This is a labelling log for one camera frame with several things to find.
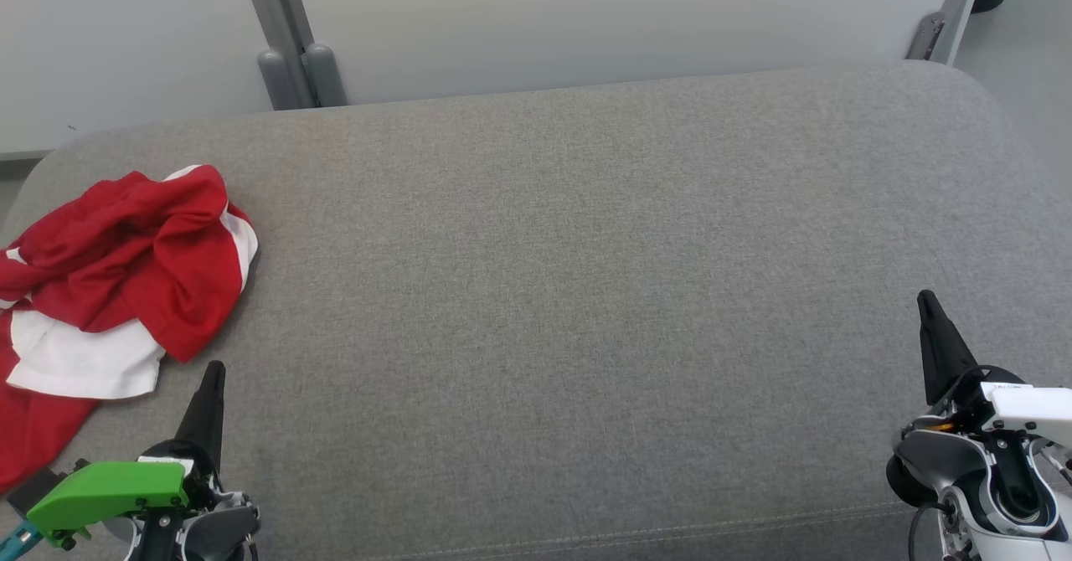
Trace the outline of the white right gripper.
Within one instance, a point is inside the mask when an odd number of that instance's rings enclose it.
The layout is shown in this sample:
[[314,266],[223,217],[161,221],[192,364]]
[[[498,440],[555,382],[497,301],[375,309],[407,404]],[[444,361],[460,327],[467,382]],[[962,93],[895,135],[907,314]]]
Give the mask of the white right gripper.
[[928,429],[981,440],[1025,435],[1069,453],[1071,392],[1037,387],[996,366],[979,366],[934,291],[919,291],[921,361]]

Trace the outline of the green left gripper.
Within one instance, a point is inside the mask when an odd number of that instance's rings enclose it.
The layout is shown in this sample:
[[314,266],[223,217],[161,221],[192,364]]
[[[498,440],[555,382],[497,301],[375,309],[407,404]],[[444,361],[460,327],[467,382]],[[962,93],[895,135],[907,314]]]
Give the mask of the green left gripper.
[[54,546],[114,518],[147,520],[151,512],[188,519],[214,504],[222,458],[226,367],[208,363],[180,420],[176,440],[157,443],[136,461],[88,463],[60,478],[27,511]]

